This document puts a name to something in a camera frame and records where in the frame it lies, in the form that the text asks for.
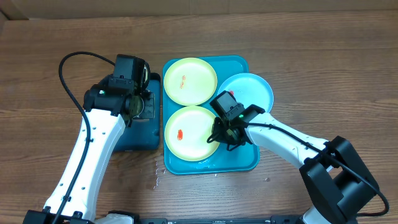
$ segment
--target blue plate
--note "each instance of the blue plate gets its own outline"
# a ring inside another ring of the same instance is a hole
[[[245,59],[237,55],[201,57],[200,59],[208,62],[216,71],[218,79],[216,93],[218,92],[220,85],[229,77],[239,73],[247,73],[249,71],[248,63]],[[167,69],[178,60],[179,59],[173,59],[165,64],[163,67],[163,77]],[[199,106],[209,109],[212,113],[216,114],[209,104],[215,96],[216,94]],[[183,108],[183,106],[172,101],[163,89],[164,128],[171,115],[180,108]],[[166,168],[173,174],[208,174],[245,171],[255,168],[259,161],[260,150],[258,146],[255,145],[246,144],[245,146],[239,146],[237,149],[228,152],[226,150],[226,144],[220,144],[216,152],[210,157],[207,157],[202,161],[189,162],[176,157],[170,152],[164,142],[164,163]]]
[[[255,74],[241,73],[229,77],[221,84],[217,94],[224,90],[232,93],[236,101],[242,103],[245,108],[257,105],[269,113],[274,104],[271,86],[265,79]]]

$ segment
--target blue tray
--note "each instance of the blue tray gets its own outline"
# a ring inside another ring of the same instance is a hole
[[[248,63],[240,56],[237,55],[225,55],[215,57],[201,57],[200,59],[208,62],[217,73],[217,89],[220,85],[229,77],[249,72]],[[167,69],[179,59],[173,59],[168,61],[163,67],[163,78],[166,74]],[[200,106],[209,109],[211,112],[216,114],[210,106],[210,101],[216,96],[216,93],[210,98],[210,100],[204,102]],[[166,94],[163,88],[163,127],[166,127],[166,123],[171,115],[183,108],[172,101]],[[220,144],[218,149],[213,155],[207,157],[202,161],[188,162],[177,158],[168,149],[166,142],[164,141],[164,163],[166,168],[173,174],[209,174],[219,172],[231,172],[231,171],[245,171],[255,168],[260,161],[260,150],[258,146],[246,144],[245,146],[239,146],[237,149],[228,152],[226,150],[226,144]]]

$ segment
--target blue container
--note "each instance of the blue container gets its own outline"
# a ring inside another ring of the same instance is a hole
[[[225,55],[215,57],[201,57],[200,59],[208,62],[217,74],[217,89],[229,77],[249,72],[248,63],[240,56]],[[167,69],[179,59],[168,61],[163,67],[163,78]],[[216,93],[206,102],[199,105],[209,109],[216,115],[210,106],[210,101],[216,96]],[[163,88],[163,127],[166,127],[167,121],[171,115],[177,110],[183,108],[172,101]],[[176,157],[168,149],[164,142],[164,163],[166,168],[173,174],[209,174],[219,172],[245,171],[252,170],[260,161],[260,150],[258,146],[246,144],[239,146],[237,149],[229,152],[226,150],[226,144],[221,143],[218,149],[210,157],[202,161],[188,162]]]

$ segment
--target wooden surface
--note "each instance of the wooden surface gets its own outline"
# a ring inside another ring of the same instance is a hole
[[[63,56],[133,54],[161,73],[172,58],[243,56],[271,85],[272,114],[305,133],[349,139],[389,199],[391,211],[360,223],[398,219],[397,11],[246,14],[9,21],[0,40],[0,223],[40,210],[59,181],[81,116],[63,90]],[[68,86],[84,92],[113,68],[71,58]],[[177,176],[154,152],[112,156],[97,216],[238,218],[303,213],[311,201],[299,171],[266,149],[250,172]],[[382,210],[374,199],[366,211]]]

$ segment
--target black cable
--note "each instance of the black cable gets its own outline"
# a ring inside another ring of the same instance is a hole
[[[324,151],[312,146],[309,142],[305,142],[304,140],[300,139],[299,137],[295,136],[294,134],[286,131],[283,128],[280,128],[278,126],[274,126],[273,124],[261,124],[261,123],[246,123],[246,127],[247,126],[260,126],[260,127],[265,127],[265,128],[272,128],[272,129],[276,129],[288,136],[290,136],[291,138],[293,138],[294,140],[298,141],[299,143],[303,144],[304,146],[308,147],[309,149],[312,149],[320,154],[322,154],[323,156],[325,156],[327,159],[329,159],[330,161],[334,162],[335,164],[338,164],[339,166],[341,166],[341,168],[343,168],[344,170],[348,171],[351,175],[355,176],[356,178],[358,178],[359,180],[361,180],[362,182],[364,182],[366,185],[368,185],[370,188],[372,188],[372,190],[374,191],[375,194],[377,194],[381,200],[384,203],[384,210],[381,212],[374,212],[374,213],[358,213],[356,214],[357,217],[380,217],[382,215],[385,215],[389,210],[390,210],[390,205],[388,203],[387,198],[381,193],[380,190],[378,190],[377,188],[375,188],[375,186],[373,186],[371,183],[369,183],[365,178],[361,177],[359,174],[357,174],[355,171],[351,170],[350,168],[348,168],[346,165],[344,165],[342,162],[338,161],[337,159],[331,157],[330,155],[328,155],[327,153],[325,153]]]
[[[58,68],[58,73],[59,73],[59,75],[60,75],[60,81],[61,81],[61,83],[62,83],[63,88],[64,88],[65,91],[68,93],[69,97],[72,99],[73,103],[74,103],[74,104],[76,105],[76,107],[79,109],[81,115],[83,116],[83,119],[85,120],[86,129],[87,129],[87,137],[86,137],[85,148],[84,148],[84,150],[83,150],[83,154],[81,155],[80,162],[79,162],[79,164],[78,164],[78,166],[77,166],[77,168],[76,168],[75,175],[73,175],[72,180],[70,181],[70,185],[69,185],[69,187],[68,187],[68,190],[67,190],[65,196],[63,196],[62,203],[61,203],[60,207],[58,208],[57,214],[55,215],[55,218],[54,218],[52,224],[57,224],[58,219],[60,218],[60,215],[61,215],[61,213],[62,213],[62,210],[63,210],[63,208],[65,208],[65,205],[66,205],[67,202],[68,202],[70,193],[72,192],[73,186],[75,185],[75,182],[76,182],[76,180],[77,180],[77,177],[79,176],[81,167],[83,166],[83,163],[84,163],[84,161],[85,161],[85,159],[86,159],[86,155],[87,155],[87,152],[88,152],[88,146],[90,145],[90,139],[91,139],[90,123],[89,123],[89,121],[88,121],[87,115],[86,115],[84,109],[80,106],[79,102],[78,102],[78,101],[76,100],[76,98],[73,96],[72,92],[69,90],[69,88],[68,88],[67,84],[65,83],[65,80],[63,79],[63,76],[62,76],[62,67],[63,67],[63,64],[65,63],[65,61],[66,61],[68,58],[70,58],[70,57],[72,57],[72,56],[74,56],[74,55],[91,55],[91,56],[94,56],[94,57],[98,57],[98,58],[100,58],[100,59],[102,59],[102,60],[104,60],[104,61],[106,61],[106,62],[108,62],[108,63],[110,63],[111,65],[114,66],[114,62],[112,62],[111,60],[109,60],[109,59],[107,59],[107,58],[104,58],[104,57],[102,57],[102,56],[100,56],[100,55],[98,55],[98,54],[91,53],[91,52],[74,52],[74,53],[70,53],[70,54],[68,54],[67,56],[65,56],[65,57],[61,60],[61,62],[60,62],[60,66],[59,66],[59,68]]]

